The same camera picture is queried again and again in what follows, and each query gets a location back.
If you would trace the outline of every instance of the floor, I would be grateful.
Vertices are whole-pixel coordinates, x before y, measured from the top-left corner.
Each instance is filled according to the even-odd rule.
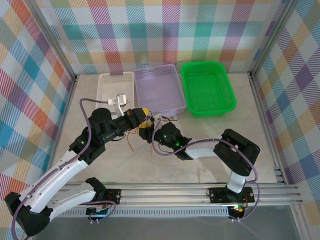
[[[247,74],[229,73],[228,76],[237,100],[237,107],[234,111],[218,117],[195,118],[186,109],[184,114],[175,116],[179,121],[174,124],[181,130],[182,135],[188,138],[219,137],[225,129],[233,129],[242,134],[261,149],[255,163],[258,182],[275,183],[274,162],[264,136]],[[96,99],[97,88],[98,75],[81,75],[78,79],[57,145],[54,163],[68,150],[69,145],[86,126],[79,107],[79,100],[81,98]],[[90,116],[96,104],[85,102],[84,107]],[[230,170],[218,157],[181,161],[175,156],[157,155],[151,145],[138,135],[130,134],[129,141],[134,152],[128,145],[127,139],[120,142],[109,142],[106,144],[106,151],[89,167],[78,173],[72,181],[84,182],[91,177],[96,177],[101,182],[225,183],[228,181]]]

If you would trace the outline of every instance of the black bracket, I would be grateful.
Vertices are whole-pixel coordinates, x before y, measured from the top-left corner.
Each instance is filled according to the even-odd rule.
[[[232,129],[224,130],[221,139],[235,146],[248,158],[252,165],[255,164],[260,153],[260,148],[255,143]],[[243,177],[250,175],[250,165],[240,154],[233,151],[229,145],[219,142],[215,145],[213,152],[231,169],[232,172]]]
[[[121,189],[106,189],[104,190],[104,196],[106,196],[106,200],[110,200],[115,202],[115,204],[120,204],[121,199]]]
[[[207,190],[211,204],[245,204],[254,203],[255,196],[251,187],[245,186],[240,193],[230,191],[226,187],[211,187]]]

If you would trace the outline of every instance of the wire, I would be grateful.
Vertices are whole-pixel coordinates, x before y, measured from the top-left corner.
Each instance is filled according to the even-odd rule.
[[[112,201],[112,198],[110,197],[110,195],[107,195],[107,197],[110,199],[110,201]],[[108,209],[111,208],[111,205],[108,206]]]
[[[257,198],[256,198],[255,204],[254,204],[253,208],[251,209],[251,211],[250,211],[247,215],[245,215],[244,217],[242,217],[241,220],[250,217],[250,216],[254,213],[254,211],[255,211],[256,208],[257,208],[258,203],[260,202],[260,194],[261,194],[261,193],[260,193],[260,186],[259,186],[259,184],[258,184],[257,182],[255,182],[254,184],[256,185],[256,188],[257,188],[257,190],[258,190],[258,196],[257,196]]]
[[[247,195],[244,195],[245,196],[245,209],[247,209],[248,208],[248,197],[247,197]]]
[[[161,116],[161,117],[163,118],[163,120],[170,123],[170,119],[168,117],[166,117],[166,116]]]
[[[90,99],[90,98],[81,98],[79,101],[80,104],[80,109],[83,113],[86,125],[88,127],[88,140],[84,146],[84,148],[77,154],[75,155],[73,158],[71,158],[69,161],[66,161],[65,163],[63,163],[62,165],[59,165],[57,168],[53,169],[52,171],[50,171],[45,177],[43,177],[43,179],[41,179],[33,188],[32,190],[26,195],[26,197],[21,201],[21,203],[19,204],[19,206],[16,208],[14,214],[13,214],[13,218],[12,218],[12,223],[11,223],[11,232],[12,232],[12,236],[14,240],[19,240],[18,236],[17,236],[17,232],[16,232],[16,221],[17,221],[17,217],[18,217],[18,213],[20,212],[21,208],[25,205],[25,203],[27,202],[27,200],[29,198],[31,198],[31,196],[36,192],[36,190],[41,186],[41,184],[43,184],[48,178],[50,178],[53,174],[55,174],[57,171],[60,171],[62,168],[64,168],[65,166],[67,166],[68,164],[70,164],[71,162],[77,160],[81,154],[83,154],[87,148],[90,145],[91,142],[91,136],[92,136],[92,131],[91,131],[91,127],[90,127],[90,123],[89,123],[89,119],[88,116],[86,114],[86,111],[84,109],[84,105],[83,105],[83,101],[89,101],[89,102],[94,102],[94,103],[100,103],[100,104],[107,104],[108,101],[99,101],[99,100],[94,100],[94,99]]]
[[[112,142],[118,142],[118,141],[124,139],[125,137],[126,137],[126,134],[124,133],[124,134],[123,134],[123,137],[121,137],[121,138],[119,138],[119,139],[112,139],[111,141],[112,141]]]
[[[161,150],[161,148],[160,148],[160,143],[158,144],[158,147],[159,147],[159,149],[160,149],[161,152],[169,153],[169,154],[171,153],[171,152],[169,152],[169,151],[163,151],[163,150]]]
[[[128,132],[128,135],[126,136],[126,140],[127,140],[128,144],[129,144],[132,152],[134,152],[135,150],[134,150],[134,148],[131,146],[131,144],[130,144],[130,142],[129,142],[129,134],[133,134],[133,132],[131,132],[131,131]]]
[[[129,101],[129,99],[127,99],[126,102],[125,102],[125,105],[123,105],[123,106],[121,107],[121,109],[123,110],[124,107],[125,107],[127,104],[129,104],[130,102],[131,102],[131,101]]]
[[[170,122],[176,122],[179,121],[179,119],[175,119],[174,116],[169,117]]]

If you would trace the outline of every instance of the plaid fabric backdrop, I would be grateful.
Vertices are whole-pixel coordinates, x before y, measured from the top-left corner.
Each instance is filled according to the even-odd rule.
[[[276,12],[274,14],[274,16],[272,18],[272,21],[271,21],[268,29],[266,30],[266,32],[265,32],[265,34],[263,36],[261,44],[260,44],[258,50],[256,51],[255,55],[254,55],[254,58],[253,58],[253,61],[252,61],[251,65],[250,65],[249,71],[252,71],[252,69],[254,68],[254,66],[255,66],[255,64],[257,62],[257,59],[260,56],[260,53],[261,53],[262,49],[264,48],[264,46],[265,46],[265,44],[266,44],[266,42],[267,42],[267,40],[268,40],[268,38],[270,36],[270,33],[272,32],[272,30],[276,26],[276,22],[277,22],[278,18],[280,17],[280,14],[282,13],[282,11],[283,11],[283,9],[284,9],[284,7],[285,7],[287,2],[288,2],[288,0],[281,0],[281,3],[280,3],[278,9],[276,10]]]
[[[320,231],[320,1],[300,0],[257,75],[282,163]]]
[[[247,72],[281,0],[37,2],[75,72],[100,74],[191,61]]]
[[[71,80],[22,0],[0,0],[0,239],[12,239],[5,196],[46,170]]]

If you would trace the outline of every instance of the purple cable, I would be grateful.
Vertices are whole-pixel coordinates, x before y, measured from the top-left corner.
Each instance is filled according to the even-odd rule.
[[[112,211],[108,215],[99,219],[99,221],[102,221],[102,220],[105,220],[106,218],[108,218],[111,214],[114,213],[114,211],[116,210],[116,207],[117,207],[117,205],[114,201],[107,201],[107,200],[105,200],[105,201],[87,201],[87,202],[82,203],[81,205],[89,205],[89,204],[112,204],[113,205]],[[89,214],[90,221],[92,221],[91,216],[92,216],[92,213]]]
[[[190,147],[192,145],[198,144],[198,143],[216,142],[216,141],[217,142],[222,142],[224,144],[227,144],[228,146],[230,146],[230,148],[234,149],[238,154],[240,154],[240,156],[246,161],[247,164],[249,164],[249,166],[252,168],[252,170],[254,172],[254,179],[246,182],[246,184],[255,184],[256,187],[257,187],[257,190],[258,190],[258,196],[257,196],[257,199],[255,201],[255,204],[254,204],[252,210],[246,216],[242,217],[241,219],[246,219],[247,217],[249,217],[254,212],[254,210],[256,209],[256,207],[258,205],[258,202],[260,201],[260,187],[259,187],[259,184],[257,183],[257,181],[258,181],[258,172],[257,172],[256,168],[254,167],[254,165],[246,157],[246,155],[244,155],[238,148],[233,146],[230,142],[228,142],[226,140],[223,140],[223,139],[219,139],[219,138],[208,138],[208,139],[197,140],[197,141],[188,143],[187,145],[185,145],[185,146],[183,146],[183,147],[181,147],[181,148],[179,148],[179,149],[177,149],[177,150],[175,150],[175,151],[173,151],[171,153],[162,153],[162,152],[158,151],[158,149],[156,149],[156,146],[155,146],[155,134],[156,134],[156,131],[158,130],[159,125],[160,125],[160,121],[154,127],[154,130],[153,130],[153,133],[152,133],[152,138],[151,138],[151,143],[152,143],[153,150],[157,154],[159,154],[161,156],[170,156],[170,155],[176,154],[176,153],[180,152],[181,150],[183,150],[183,149],[185,149],[187,147]]]
[[[91,142],[91,136],[92,136],[92,131],[91,131],[91,127],[90,127],[90,123],[89,123],[89,119],[88,116],[86,114],[86,111],[84,109],[83,106],[83,101],[88,101],[88,102],[94,102],[94,103],[100,103],[100,104],[107,104],[108,101],[99,101],[99,100],[94,100],[94,99],[90,99],[90,98],[81,98],[79,101],[80,104],[80,108],[81,111],[83,113],[86,125],[88,127],[88,141],[85,144],[84,148],[77,154],[75,155],[73,158],[71,158],[69,161],[66,161],[64,164],[60,165],[59,168],[62,169],[64,168],[66,165],[70,164],[72,161],[78,159],[81,154],[83,154],[87,148],[89,147],[89,144]],[[46,175],[43,179],[41,179],[37,185],[34,186],[34,188],[27,194],[27,196],[31,196],[33,193],[36,192],[36,190],[41,186],[41,184],[46,181],[48,178],[50,178],[54,173],[56,173],[57,171],[59,171],[58,168],[55,168],[54,170],[52,170],[51,172],[48,173],[48,175]],[[22,206],[26,203],[26,201],[28,200],[28,197],[25,197],[21,203],[19,204],[19,206],[17,207],[17,209],[15,210],[15,213],[13,215],[12,218],[12,224],[11,224],[11,232],[12,232],[12,236],[14,240],[19,240],[17,233],[16,233],[16,221],[17,221],[17,217],[18,217],[18,213],[21,210]]]

